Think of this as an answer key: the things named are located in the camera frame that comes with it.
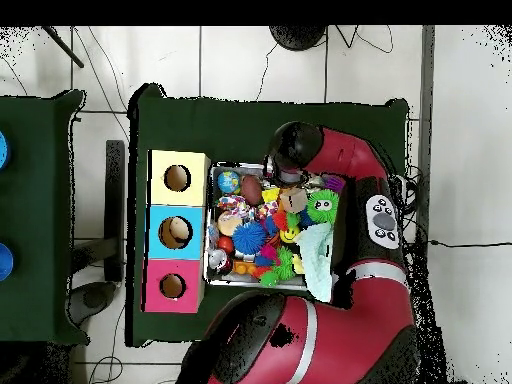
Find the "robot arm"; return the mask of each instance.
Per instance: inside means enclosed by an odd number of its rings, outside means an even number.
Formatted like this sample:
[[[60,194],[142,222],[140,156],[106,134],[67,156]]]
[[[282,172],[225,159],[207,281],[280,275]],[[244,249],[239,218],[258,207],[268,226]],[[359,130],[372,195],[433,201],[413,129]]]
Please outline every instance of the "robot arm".
[[[265,164],[279,186],[300,183],[304,171],[350,180],[334,229],[344,254],[333,252],[332,266],[337,287],[352,282],[353,306],[336,307],[336,296],[332,305],[280,294],[235,298],[176,384],[200,366],[200,384],[411,384],[415,327],[385,167],[364,140],[298,122],[278,129]]]

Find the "yellow box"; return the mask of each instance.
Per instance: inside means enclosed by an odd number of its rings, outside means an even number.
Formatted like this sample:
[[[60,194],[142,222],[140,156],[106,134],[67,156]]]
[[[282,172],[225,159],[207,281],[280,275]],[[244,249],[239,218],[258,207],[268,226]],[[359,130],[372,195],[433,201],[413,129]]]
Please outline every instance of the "yellow box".
[[[151,204],[206,206],[210,159],[204,153],[152,150],[150,154]]]

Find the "dark green tablecloth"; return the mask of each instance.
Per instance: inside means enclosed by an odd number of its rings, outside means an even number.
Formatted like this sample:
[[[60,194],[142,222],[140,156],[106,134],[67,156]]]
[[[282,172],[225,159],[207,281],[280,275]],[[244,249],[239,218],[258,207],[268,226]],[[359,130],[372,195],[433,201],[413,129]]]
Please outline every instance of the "dark green tablecloth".
[[[299,120],[356,135],[373,142],[377,150],[382,146],[397,172],[403,174],[407,115],[408,105],[402,99],[384,106],[171,99],[165,98],[156,84],[143,85],[129,106],[132,203],[128,204],[128,242],[135,242],[135,254],[128,250],[128,260],[135,260],[135,267],[133,272],[127,271],[127,308],[131,308],[126,315],[127,344],[201,339],[219,309],[244,291],[207,286],[199,312],[193,315],[140,311],[149,149],[204,152],[212,161],[261,163],[274,131],[288,121]]]
[[[0,243],[15,257],[0,282],[0,341],[87,342],[65,312],[70,121],[83,99],[78,90],[52,99],[0,97],[0,131],[12,148],[0,170]]]

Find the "towel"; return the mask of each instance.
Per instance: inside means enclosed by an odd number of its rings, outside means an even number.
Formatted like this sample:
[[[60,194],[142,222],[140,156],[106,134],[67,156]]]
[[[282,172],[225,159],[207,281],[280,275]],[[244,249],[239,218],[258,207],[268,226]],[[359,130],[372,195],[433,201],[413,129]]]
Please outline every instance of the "towel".
[[[330,302],[333,276],[331,275],[332,225],[311,225],[294,239],[299,245],[306,285],[320,302]]]

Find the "blue cup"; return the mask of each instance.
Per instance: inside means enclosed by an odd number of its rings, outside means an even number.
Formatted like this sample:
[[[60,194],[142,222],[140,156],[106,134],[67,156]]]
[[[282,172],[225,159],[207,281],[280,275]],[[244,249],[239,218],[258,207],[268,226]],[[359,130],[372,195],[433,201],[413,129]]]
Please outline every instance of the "blue cup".
[[[11,251],[0,243],[0,281],[4,281],[12,272],[14,258]]]
[[[7,144],[7,140],[0,131],[0,169],[7,165],[9,160],[9,153],[9,145]]]

